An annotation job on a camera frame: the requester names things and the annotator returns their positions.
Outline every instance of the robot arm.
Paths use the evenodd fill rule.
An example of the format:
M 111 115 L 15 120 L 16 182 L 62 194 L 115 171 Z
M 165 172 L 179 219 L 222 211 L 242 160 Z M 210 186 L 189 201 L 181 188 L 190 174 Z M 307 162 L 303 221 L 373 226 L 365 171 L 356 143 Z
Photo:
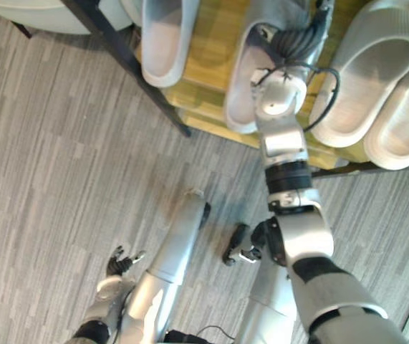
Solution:
M 306 140 L 295 118 L 307 72 L 286 66 L 267 77 L 267 71 L 254 74 L 268 205 L 274 212 L 264 242 L 271 260 L 288 271 L 310 343 L 406 343 L 386 311 L 332 261 L 332 234 L 312 186 Z

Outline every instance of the white slipper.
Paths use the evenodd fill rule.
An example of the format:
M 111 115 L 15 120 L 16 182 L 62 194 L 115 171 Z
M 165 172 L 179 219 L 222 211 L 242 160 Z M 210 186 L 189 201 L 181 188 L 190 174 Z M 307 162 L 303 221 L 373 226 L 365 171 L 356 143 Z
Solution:
M 259 36 L 252 29 L 260 23 L 270 24 L 280 30 L 303 29 L 309 23 L 308 14 L 308 1 L 251 1 L 223 106 L 229 129 L 239 133 L 256 131 L 251 78 L 258 68 L 274 67 L 269 53 L 262 47 Z
M 138 27 L 142 26 L 142 2 L 143 0 L 120 0 L 128 16 Z
M 365 152 L 388 170 L 409 166 L 409 73 L 397 84 L 364 139 Z
M 409 0 L 374 0 L 363 7 L 346 32 L 331 67 L 341 74 L 337 102 L 313 130 L 332 147 L 358 142 L 397 81 L 409 71 Z M 321 114 L 335 79 L 325 78 L 309 122 Z
M 182 76 L 199 0 L 144 0 L 142 74 L 153 86 L 174 85 Z

